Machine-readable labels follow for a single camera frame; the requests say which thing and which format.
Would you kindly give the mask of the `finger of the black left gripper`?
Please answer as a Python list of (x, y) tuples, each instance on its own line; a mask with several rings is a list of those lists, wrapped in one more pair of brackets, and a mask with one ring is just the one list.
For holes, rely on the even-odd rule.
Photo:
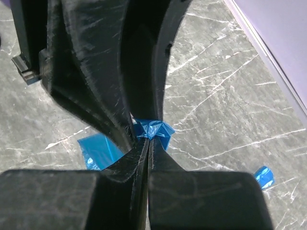
[(124, 84), (135, 119), (162, 120), (171, 48), (189, 0), (131, 0), (124, 23)]
[(120, 70), (126, 0), (50, 0), (42, 83), (64, 109), (123, 151), (134, 145)]

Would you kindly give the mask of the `blue detached trash bag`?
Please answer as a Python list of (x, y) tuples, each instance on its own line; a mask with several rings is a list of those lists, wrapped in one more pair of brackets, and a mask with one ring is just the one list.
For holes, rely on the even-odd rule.
[[(175, 133), (169, 124), (161, 120), (136, 119), (133, 120), (133, 128), (137, 140), (158, 137), (164, 150), (167, 150), (171, 136)], [(82, 138), (78, 143), (88, 170), (101, 171), (124, 156), (124, 151), (102, 133)]]

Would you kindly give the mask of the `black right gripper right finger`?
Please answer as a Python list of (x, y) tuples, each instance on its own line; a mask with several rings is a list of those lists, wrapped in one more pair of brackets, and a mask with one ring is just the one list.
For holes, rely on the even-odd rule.
[(153, 230), (272, 230), (273, 223), (252, 174), (186, 171), (159, 138), (149, 146), (149, 221)]

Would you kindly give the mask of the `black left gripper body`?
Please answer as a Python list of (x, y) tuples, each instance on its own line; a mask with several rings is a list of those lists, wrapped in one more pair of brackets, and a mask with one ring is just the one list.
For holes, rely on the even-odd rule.
[(47, 0), (12, 0), (11, 11), (20, 54), (13, 57), (27, 85), (40, 80), (39, 52), (47, 47)]

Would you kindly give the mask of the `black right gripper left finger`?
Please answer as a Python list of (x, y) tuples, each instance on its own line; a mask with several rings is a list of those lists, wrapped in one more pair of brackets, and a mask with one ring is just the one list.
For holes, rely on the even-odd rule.
[(3, 230), (143, 230), (149, 140), (102, 171), (9, 170), (0, 176)]

